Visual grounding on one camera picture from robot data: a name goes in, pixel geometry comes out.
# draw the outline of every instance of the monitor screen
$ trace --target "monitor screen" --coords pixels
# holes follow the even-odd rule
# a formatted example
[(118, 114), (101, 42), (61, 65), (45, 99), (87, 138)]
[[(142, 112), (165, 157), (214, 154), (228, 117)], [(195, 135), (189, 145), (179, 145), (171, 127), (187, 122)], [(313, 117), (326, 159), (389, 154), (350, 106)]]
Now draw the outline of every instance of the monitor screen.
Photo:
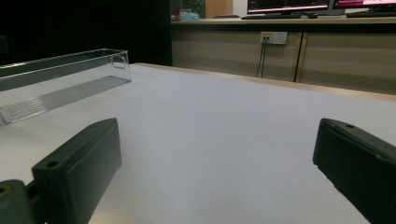
[(396, 0), (335, 0), (333, 8), (396, 8)]
[(329, 0), (247, 0), (247, 14), (326, 10)]

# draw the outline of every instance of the power outlet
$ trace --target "power outlet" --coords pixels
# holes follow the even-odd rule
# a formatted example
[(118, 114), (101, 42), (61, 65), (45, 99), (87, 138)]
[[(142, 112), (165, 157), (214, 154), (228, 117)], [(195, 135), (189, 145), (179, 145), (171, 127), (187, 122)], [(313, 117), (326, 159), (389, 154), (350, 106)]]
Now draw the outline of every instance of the power outlet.
[(288, 38), (287, 32), (269, 32), (263, 31), (260, 34), (260, 43), (267, 43), (267, 44), (286, 44), (286, 40)]
[(273, 44), (286, 44), (287, 39), (288, 39), (287, 32), (274, 32)]
[(267, 31), (263, 31), (261, 32), (260, 35), (260, 43), (267, 43), (267, 44), (271, 44), (273, 41), (273, 32), (267, 32)]

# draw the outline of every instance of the white table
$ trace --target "white table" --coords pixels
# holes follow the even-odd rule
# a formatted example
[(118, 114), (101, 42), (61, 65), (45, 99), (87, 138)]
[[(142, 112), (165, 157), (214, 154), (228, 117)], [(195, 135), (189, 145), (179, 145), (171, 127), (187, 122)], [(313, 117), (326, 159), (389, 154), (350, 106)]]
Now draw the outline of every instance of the white table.
[(396, 145), (396, 97), (131, 66), (133, 82), (0, 126), (0, 179), (117, 118), (123, 165), (91, 223), (368, 223), (313, 164), (321, 118)]

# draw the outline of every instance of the cabinet door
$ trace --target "cabinet door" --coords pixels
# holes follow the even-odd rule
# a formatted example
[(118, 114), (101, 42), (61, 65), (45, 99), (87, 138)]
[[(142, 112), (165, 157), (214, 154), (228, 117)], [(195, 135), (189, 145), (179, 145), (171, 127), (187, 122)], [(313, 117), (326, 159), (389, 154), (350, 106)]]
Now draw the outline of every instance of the cabinet door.
[(308, 34), (297, 81), (396, 93), (395, 34)]
[[(300, 41), (300, 34), (288, 33), (286, 45), (266, 46), (258, 77), (293, 81)], [(255, 77), (262, 55), (260, 32), (173, 30), (172, 53), (176, 67)]]

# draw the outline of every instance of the transparent plastic container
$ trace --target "transparent plastic container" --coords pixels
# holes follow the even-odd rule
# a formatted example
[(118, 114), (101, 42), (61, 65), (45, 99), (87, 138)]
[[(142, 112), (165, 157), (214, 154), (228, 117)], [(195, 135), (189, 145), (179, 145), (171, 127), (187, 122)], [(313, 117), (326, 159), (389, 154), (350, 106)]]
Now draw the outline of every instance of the transparent plastic container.
[(28, 119), (130, 81), (128, 51), (118, 49), (0, 66), (0, 122)]

